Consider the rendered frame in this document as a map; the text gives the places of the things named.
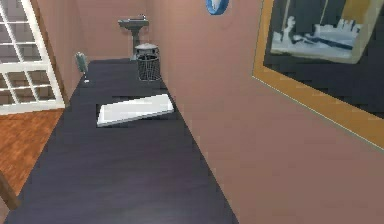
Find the gold framed dark picture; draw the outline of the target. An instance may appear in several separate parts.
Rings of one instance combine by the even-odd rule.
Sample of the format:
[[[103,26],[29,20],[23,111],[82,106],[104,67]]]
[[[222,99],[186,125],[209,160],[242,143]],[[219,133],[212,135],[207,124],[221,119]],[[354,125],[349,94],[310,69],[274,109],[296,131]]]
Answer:
[[[384,0],[261,0],[253,76],[384,149]]]

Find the white flat bath mat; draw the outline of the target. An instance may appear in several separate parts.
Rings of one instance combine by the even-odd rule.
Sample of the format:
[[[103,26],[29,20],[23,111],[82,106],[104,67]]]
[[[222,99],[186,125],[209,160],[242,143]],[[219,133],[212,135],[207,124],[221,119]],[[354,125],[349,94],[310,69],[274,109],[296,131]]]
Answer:
[[[98,127],[105,127],[169,114],[173,111],[173,103],[167,94],[153,95],[102,105],[96,124]]]

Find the blue round wall plate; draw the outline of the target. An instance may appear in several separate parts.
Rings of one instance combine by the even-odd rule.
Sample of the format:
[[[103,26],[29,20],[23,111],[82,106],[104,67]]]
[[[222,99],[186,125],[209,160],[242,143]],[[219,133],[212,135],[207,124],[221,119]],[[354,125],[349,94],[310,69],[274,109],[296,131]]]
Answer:
[[[230,0],[206,0],[206,9],[210,15],[222,15],[229,5]]]

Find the white paned glass door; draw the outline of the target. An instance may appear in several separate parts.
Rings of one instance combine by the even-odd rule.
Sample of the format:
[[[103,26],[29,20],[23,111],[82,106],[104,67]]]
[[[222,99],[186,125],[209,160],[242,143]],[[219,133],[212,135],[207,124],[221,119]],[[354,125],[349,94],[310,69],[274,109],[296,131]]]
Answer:
[[[0,0],[0,115],[64,107],[32,0]]]

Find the grey pedestal sink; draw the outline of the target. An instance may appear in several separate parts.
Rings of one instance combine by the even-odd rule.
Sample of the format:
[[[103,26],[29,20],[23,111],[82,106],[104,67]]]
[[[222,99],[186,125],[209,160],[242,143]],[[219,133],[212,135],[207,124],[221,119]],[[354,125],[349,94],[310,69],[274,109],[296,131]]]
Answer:
[[[120,19],[118,24],[132,34],[132,56],[130,60],[134,61],[136,59],[135,47],[140,44],[139,32],[143,27],[149,25],[149,20],[144,14],[141,14],[138,18]]]

